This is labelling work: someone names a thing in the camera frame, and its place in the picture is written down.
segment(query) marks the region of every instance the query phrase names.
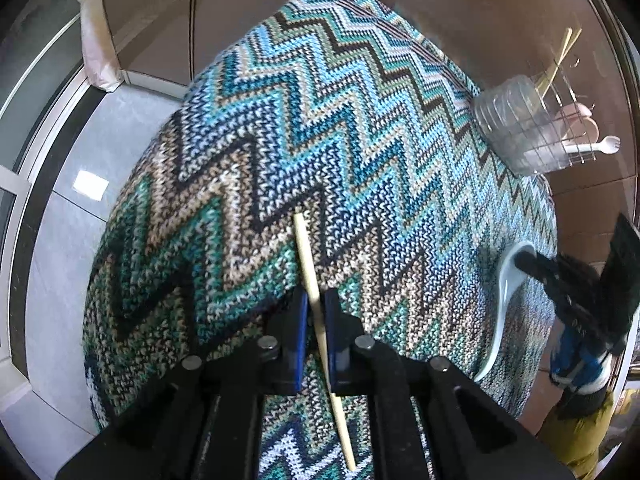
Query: screw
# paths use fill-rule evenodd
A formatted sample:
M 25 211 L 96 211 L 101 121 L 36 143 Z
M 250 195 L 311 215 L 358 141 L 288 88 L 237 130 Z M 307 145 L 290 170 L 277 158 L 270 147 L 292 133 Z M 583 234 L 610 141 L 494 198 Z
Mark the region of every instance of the screw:
M 360 350 L 371 350 L 373 345 L 376 344 L 376 340 L 372 338 L 369 334 L 359 335 L 354 343 Z
M 446 372 L 449 369 L 449 360 L 441 355 L 431 358 L 429 361 L 431 368 L 437 372 Z
M 182 360 L 182 368 L 185 370 L 197 370 L 202 366 L 202 359 L 200 359 L 197 355 L 187 355 Z
M 278 340 L 272 335 L 263 335 L 258 339 L 258 347 L 260 350 L 273 350 L 278 346 Z

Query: knitted fabric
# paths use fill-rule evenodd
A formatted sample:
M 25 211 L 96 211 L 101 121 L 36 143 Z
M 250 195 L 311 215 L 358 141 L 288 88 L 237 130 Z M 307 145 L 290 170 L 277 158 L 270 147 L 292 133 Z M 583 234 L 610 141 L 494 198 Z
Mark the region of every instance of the knitted fabric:
M 104 427 L 190 352 L 229 354 L 300 282 L 305 211 L 321 288 L 365 329 L 464 372 L 488 351 L 500 252 L 556 249 L 542 181 L 516 179 L 471 120 L 478 88 L 377 0 L 289 0 L 216 57 L 120 193 L 90 276 L 86 378 Z M 529 280 L 481 386 L 513 415 L 552 323 Z M 316 357 L 268 399 L 260 475 L 370 478 L 366 402 L 344 399 L 349 473 Z

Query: wooden chopstick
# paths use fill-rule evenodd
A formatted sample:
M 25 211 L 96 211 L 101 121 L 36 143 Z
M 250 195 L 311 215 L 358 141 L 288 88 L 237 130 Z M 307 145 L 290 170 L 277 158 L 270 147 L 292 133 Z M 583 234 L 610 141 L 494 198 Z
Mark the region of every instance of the wooden chopstick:
M 580 38 L 581 34 L 582 34 L 582 28 L 578 28 L 577 30 L 574 30 L 574 33 L 571 36 L 571 39 L 569 40 L 569 44 L 567 45 L 566 49 L 564 50 L 564 56 L 562 56 L 562 59 L 564 59 L 566 57 L 566 55 L 571 50 L 572 46 L 574 46 L 574 43 L 578 40 L 578 38 Z
M 298 246 L 300 266 L 302 267 L 302 280 L 305 283 L 309 305 L 314 315 L 314 329 L 316 331 L 316 339 L 318 340 L 318 350 L 320 352 L 320 359 L 322 360 L 322 368 L 324 368 L 324 378 L 329 393 L 329 400 L 331 400 L 331 408 L 334 412 L 335 425 L 338 430 L 342 453 L 344 453 L 344 461 L 349 471 L 356 471 L 356 461 L 353 456 L 353 449 L 351 449 L 351 440 L 349 438 L 349 431 L 347 430 L 347 420 L 342 408 L 342 400 L 331 392 L 331 386 L 329 385 L 329 359 L 326 350 L 324 315 L 322 314 L 322 307 L 320 305 L 320 290 L 318 289 L 318 279 L 316 278 L 314 259 L 311 254 L 311 244 L 309 243 L 305 218 L 302 213 L 293 215 L 293 224 L 296 231 L 296 245 Z
M 540 78 L 540 81 L 536 85 L 536 90 L 538 90 L 538 94 L 543 99 L 546 93 L 549 91 L 549 88 L 551 87 L 551 83 L 556 78 L 556 74 L 558 73 L 558 67 L 560 66 L 560 64 L 562 63 L 562 60 L 564 59 L 564 56 L 566 56 L 566 53 L 568 52 L 567 47 L 571 41 L 573 34 L 574 34 L 574 30 L 571 27 L 567 27 L 566 30 L 564 31 L 564 36 L 562 37 L 562 44 L 560 47 L 560 51 L 558 52 L 558 55 L 554 56 L 554 59 L 551 65 L 549 66 L 549 68 L 546 69 L 545 73 L 542 75 L 542 77 Z

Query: glass door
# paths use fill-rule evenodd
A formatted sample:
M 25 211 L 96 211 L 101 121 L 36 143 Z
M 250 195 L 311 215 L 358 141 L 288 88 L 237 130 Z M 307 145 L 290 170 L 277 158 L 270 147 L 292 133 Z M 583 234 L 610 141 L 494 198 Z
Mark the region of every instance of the glass door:
M 14 245 L 30 184 L 0 166 L 0 363 L 10 357 L 8 293 Z
M 0 39 L 0 165 L 10 170 L 82 61 L 79 11 L 77 0 L 28 0 Z

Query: white tile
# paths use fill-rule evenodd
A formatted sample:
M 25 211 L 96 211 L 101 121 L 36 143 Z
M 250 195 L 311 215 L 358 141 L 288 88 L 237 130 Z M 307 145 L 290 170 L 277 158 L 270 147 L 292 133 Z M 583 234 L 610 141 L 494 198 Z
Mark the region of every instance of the white tile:
M 42 480 L 54 478 L 92 439 L 33 392 L 3 412 L 0 419 L 16 449 Z
M 66 158 L 54 190 L 106 220 L 136 162 L 179 106 L 176 99 L 127 85 L 105 95 Z M 74 189 L 80 171 L 107 182 L 99 200 Z
M 33 252 L 25 314 L 31 386 L 95 433 L 82 352 L 84 298 L 104 222 L 53 193 Z

